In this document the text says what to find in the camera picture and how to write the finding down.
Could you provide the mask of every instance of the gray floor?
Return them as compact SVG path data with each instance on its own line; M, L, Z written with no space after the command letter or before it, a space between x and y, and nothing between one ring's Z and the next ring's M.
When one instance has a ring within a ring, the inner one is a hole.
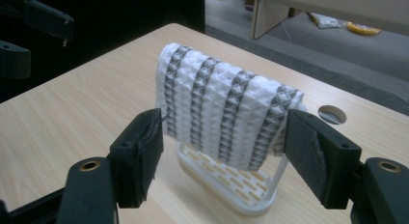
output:
M243 0L205 0L208 35L409 115L409 37L319 29L301 13L251 40L252 17Z

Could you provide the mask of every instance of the slotted base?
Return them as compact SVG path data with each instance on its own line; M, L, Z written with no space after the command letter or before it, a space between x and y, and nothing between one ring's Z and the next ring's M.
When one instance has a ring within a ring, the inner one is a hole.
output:
M242 214L262 214L274 202L276 191L271 189L272 178L260 171L231 168L180 142L177 155L184 170L194 174Z

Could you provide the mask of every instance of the white and gray towel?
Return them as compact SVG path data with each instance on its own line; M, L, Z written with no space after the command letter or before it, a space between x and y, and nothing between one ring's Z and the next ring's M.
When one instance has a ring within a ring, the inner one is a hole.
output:
M269 149L283 153L286 112L305 110L303 93L188 46L159 56L156 107L164 133L242 170L257 171Z

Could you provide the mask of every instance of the light wood tabletop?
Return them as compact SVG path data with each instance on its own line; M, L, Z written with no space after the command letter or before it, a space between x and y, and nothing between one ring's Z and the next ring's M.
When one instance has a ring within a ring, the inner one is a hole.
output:
M347 120L333 127L363 148L361 161L379 156L409 165L409 117L171 24L0 104L0 199L8 210L65 186L79 160L107 156L132 119L154 107L158 56L171 42L302 90L316 116L323 105L338 107ZM272 174L278 162L269 156L264 172ZM238 214L185 174L176 142L165 137L148 200L119 213L122 223L349 223L350 207L323 208L288 165L267 213Z

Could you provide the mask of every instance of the table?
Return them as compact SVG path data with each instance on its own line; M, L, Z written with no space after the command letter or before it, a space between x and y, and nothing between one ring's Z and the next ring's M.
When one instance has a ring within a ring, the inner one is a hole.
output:
M409 117L170 24L0 104L0 199L8 210L63 187L72 164L106 156L130 121L154 107L157 58L170 42L304 91L314 115L322 105L338 107L347 120L333 127L363 148L362 161L380 156L409 165ZM324 209L290 165L267 213L238 214L182 171L175 147L165 137L148 200L119 210L122 223L349 223L350 210ZM278 162L268 157L263 170L272 174Z

